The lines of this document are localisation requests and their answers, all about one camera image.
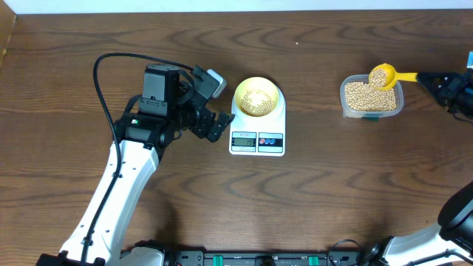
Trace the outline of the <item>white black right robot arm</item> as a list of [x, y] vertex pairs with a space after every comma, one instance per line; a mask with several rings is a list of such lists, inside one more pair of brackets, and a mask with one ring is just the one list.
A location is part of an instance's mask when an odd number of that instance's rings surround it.
[[[472, 122], [472, 69], [419, 72], [415, 80], [454, 119]], [[472, 184], [451, 196], [438, 220], [407, 236], [389, 236], [364, 254], [360, 265], [444, 265], [472, 263]]]

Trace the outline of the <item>yellow measuring scoop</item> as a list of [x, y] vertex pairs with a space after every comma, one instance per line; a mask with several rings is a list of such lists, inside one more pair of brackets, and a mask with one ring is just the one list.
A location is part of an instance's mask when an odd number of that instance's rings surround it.
[[387, 72], [387, 82], [386, 82], [385, 87], [378, 89], [381, 91], [387, 91], [387, 90], [392, 89], [398, 81], [409, 81], [409, 82], [417, 81], [417, 73], [415, 72], [400, 73], [400, 72], [397, 72], [395, 68], [390, 64], [380, 64], [376, 66], [374, 69], [383, 69]]

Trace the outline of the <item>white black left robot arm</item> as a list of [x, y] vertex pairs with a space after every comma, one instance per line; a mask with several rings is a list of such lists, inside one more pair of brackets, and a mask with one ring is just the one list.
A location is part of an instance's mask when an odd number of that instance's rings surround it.
[[40, 255], [38, 265], [173, 265], [174, 257], [152, 241], [124, 251], [124, 237], [166, 147], [185, 130], [213, 143], [233, 120], [205, 106], [225, 86], [212, 69], [147, 65], [142, 94], [133, 96], [112, 123], [107, 166], [81, 221], [59, 254]]

